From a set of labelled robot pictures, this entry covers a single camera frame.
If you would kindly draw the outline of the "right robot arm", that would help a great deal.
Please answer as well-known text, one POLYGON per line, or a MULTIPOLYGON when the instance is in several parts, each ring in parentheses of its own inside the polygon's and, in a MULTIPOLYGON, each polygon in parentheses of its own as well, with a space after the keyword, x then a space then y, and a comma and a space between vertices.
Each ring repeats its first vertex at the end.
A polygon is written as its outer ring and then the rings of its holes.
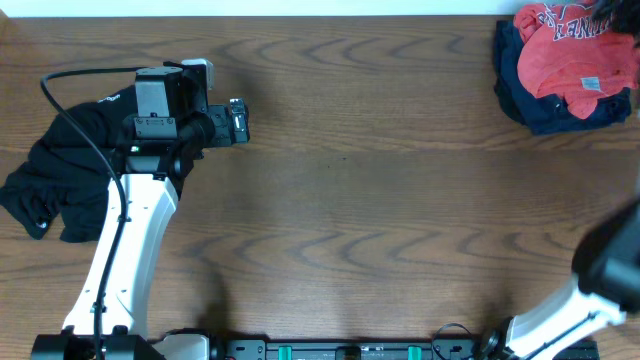
MULTIPOLYGON (((532 3, 496 24, 494 92, 534 135, 624 122, 639 87, 637 0, 532 3)), ((571 275, 532 310, 488 333, 478 359, 595 359, 586 337, 639 311, 639 201, 590 230, 571 275)))

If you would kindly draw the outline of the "red printed t-shirt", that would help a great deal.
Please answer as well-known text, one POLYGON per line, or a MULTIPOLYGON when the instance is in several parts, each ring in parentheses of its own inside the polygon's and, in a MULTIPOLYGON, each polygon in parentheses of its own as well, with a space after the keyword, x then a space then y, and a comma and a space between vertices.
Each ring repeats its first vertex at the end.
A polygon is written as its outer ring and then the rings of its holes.
POLYGON ((593 18, 596 4, 532 3, 514 16, 523 48, 517 63, 522 86, 535 98, 556 95, 568 111, 588 118, 601 99, 638 87, 639 51, 631 35, 593 18))

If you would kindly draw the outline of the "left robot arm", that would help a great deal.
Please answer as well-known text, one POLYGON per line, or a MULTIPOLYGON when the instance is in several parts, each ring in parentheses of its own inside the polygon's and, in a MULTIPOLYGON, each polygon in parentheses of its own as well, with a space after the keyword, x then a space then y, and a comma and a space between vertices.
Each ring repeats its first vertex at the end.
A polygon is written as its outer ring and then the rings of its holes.
POLYGON ((206 59, 135 67, 135 111, 123 122, 107 167, 108 206, 76 303, 55 335, 39 335, 34 359, 223 359, 204 330, 147 337, 150 289, 166 227, 184 180, 203 149, 250 139, 245 102, 211 105, 214 67, 206 59))

